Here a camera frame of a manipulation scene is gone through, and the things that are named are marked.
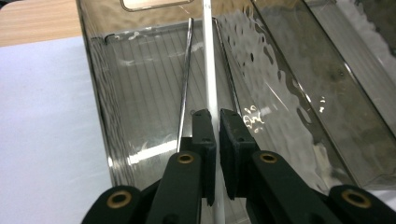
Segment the clear plastic container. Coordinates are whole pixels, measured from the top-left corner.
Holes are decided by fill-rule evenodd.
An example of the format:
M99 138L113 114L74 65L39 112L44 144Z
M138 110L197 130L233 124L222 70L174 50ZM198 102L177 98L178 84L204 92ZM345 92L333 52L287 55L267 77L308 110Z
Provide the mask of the clear plastic container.
M189 18L183 136L206 108L202 2L78 0L78 10L113 184L143 189L176 151ZM219 108L239 109L261 149L324 193L343 183L396 188L394 133L304 1L213 0L212 14ZM249 223L244 201L226 200L226 218Z

